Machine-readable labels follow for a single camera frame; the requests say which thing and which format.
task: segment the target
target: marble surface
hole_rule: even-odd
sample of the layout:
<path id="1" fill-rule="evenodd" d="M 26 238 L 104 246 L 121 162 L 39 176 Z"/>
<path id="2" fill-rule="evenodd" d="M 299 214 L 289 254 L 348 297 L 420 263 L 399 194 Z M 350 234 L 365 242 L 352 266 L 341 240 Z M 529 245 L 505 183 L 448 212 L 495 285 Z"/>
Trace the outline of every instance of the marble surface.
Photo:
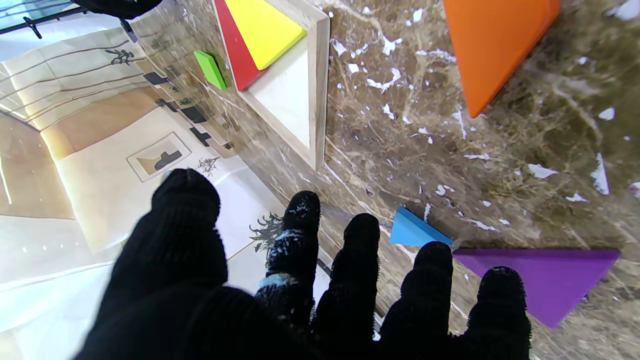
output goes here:
<path id="1" fill-rule="evenodd" d="M 166 0 L 132 25 L 154 62 L 182 72 L 175 81 L 229 131 L 283 203 L 302 189 L 320 195 L 329 255 L 351 216 L 366 211 L 381 220 L 380 313 L 398 298 L 418 251 L 388 243 L 395 210 L 404 205 L 422 216 L 428 209 L 429 223 L 456 246 L 622 250 L 557 329 L 532 318 L 532 358 L 640 357 L 640 199 L 630 189 L 640 181 L 640 17 L 633 9 L 608 14 L 623 1 L 563 1 L 530 56 L 471 119 L 441 1 L 316 3 L 332 18 L 326 164 L 318 172 L 233 89 L 204 86 L 191 53 L 226 61 L 210 1 Z M 231 81 L 228 70 L 223 75 Z M 553 172 L 542 178 L 540 167 Z M 455 270 L 450 328 L 463 332 L 479 278 L 459 263 Z"/>

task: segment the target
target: orange triangle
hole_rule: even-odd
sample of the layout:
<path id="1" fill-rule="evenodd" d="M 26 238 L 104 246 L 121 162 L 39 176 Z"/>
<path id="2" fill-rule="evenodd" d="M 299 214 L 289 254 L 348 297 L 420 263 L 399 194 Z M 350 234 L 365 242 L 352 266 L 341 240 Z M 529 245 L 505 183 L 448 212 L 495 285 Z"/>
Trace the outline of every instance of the orange triangle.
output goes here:
<path id="1" fill-rule="evenodd" d="M 560 0 L 444 0 L 469 115 L 480 115 L 560 12 Z"/>

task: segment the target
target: plant decoration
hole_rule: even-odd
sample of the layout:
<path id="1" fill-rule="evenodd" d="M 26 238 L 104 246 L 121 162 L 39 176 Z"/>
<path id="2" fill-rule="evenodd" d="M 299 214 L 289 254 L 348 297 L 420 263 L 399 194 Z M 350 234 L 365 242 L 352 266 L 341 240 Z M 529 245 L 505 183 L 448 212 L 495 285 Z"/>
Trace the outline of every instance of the plant decoration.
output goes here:
<path id="1" fill-rule="evenodd" d="M 219 156 L 217 158 L 202 158 L 198 160 L 198 170 L 207 177 L 211 176 L 213 170 L 217 169 L 216 161 L 218 159 L 220 159 Z"/>
<path id="2" fill-rule="evenodd" d="M 154 103 L 158 105 L 160 108 L 164 108 L 166 105 L 168 105 L 164 99 L 158 99 L 154 101 Z"/>
<path id="3" fill-rule="evenodd" d="M 265 215 L 262 217 L 262 221 L 260 221 L 260 219 L 257 219 L 257 221 L 261 228 L 252 229 L 251 225 L 249 225 L 249 230 L 255 233 L 255 236 L 250 236 L 249 239 L 257 242 L 256 246 L 253 248 L 256 252 L 258 252 L 258 250 L 262 250 L 269 254 L 276 238 L 280 235 L 282 217 L 279 217 L 274 213 L 269 213 L 269 218 Z"/>
<path id="4" fill-rule="evenodd" d="M 113 60 L 111 60 L 111 64 L 115 65 L 118 61 L 118 64 L 125 63 L 127 66 L 131 66 L 129 63 L 129 58 L 133 58 L 134 55 L 130 51 L 126 50 L 105 50 L 105 53 L 117 55 Z"/>

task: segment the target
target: wall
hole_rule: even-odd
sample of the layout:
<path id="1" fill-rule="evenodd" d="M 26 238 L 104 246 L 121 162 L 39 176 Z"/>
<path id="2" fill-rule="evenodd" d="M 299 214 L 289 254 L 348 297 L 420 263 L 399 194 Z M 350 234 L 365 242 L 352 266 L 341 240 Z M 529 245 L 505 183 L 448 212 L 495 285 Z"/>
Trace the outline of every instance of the wall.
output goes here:
<path id="1" fill-rule="evenodd" d="M 0 284 L 96 262 L 47 146 L 0 114 Z"/>
<path id="2" fill-rule="evenodd" d="M 60 20 L 38 24 L 42 39 L 29 28 L 0 35 L 0 62 L 16 58 L 30 50 L 80 37 L 96 31 L 120 27 L 120 20 L 103 14 L 74 14 Z"/>
<path id="3" fill-rule="evenodd" d="M 133 124 L 154 110 L 158 98 L 150 86 L 97 101 L 73 113 L 40 134 L 51 156 L 60 160 Z"/>
<path id="4" fill-rule="evenodd" d="M 196 168 L 213 156 L 186 128 L 186 121 L 165 109 L 155 109 L 118 133 L 57 161 L 74 213 L 92 251 L 124 240 L 142 215 L 161 176 L 144 183 L 127 158 L 175 133 L 191 154 L 173 166 Z M 219 159 L 209 180 L 218 189 L 222 210 L 218 228 L 227 256 L 248 242 L 249 224 L 268 213 L 277 199 L 247 169 L 239 157 Z"/>
<path id="5" fill-rule="evenodd" d="M 0 114 L 0 215 L 73 219 L 56 165 L 34 129 Z"/>
<path id="6" fill-rule="evenodd" d="M 141 60 L 122 28 L 41 47 L 0 63 L 0 108 L 43 130 L 93 102 L 148 86 L 134 64 Z"/>

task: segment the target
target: picture frame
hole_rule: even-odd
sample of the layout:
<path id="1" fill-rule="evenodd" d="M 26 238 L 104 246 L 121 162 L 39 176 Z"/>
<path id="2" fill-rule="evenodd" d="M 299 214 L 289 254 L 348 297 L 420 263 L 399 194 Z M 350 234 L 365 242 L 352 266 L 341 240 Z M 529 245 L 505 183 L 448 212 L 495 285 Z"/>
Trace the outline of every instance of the picture frame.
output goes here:
<path id="1" fill-rule="evenodd" d="M 191 150 L 175 133 L 170 133 L 160 141 L 127 157 L 127 162 L 138 179 L 144 183 L 172 168 L 189 155 Z"/>

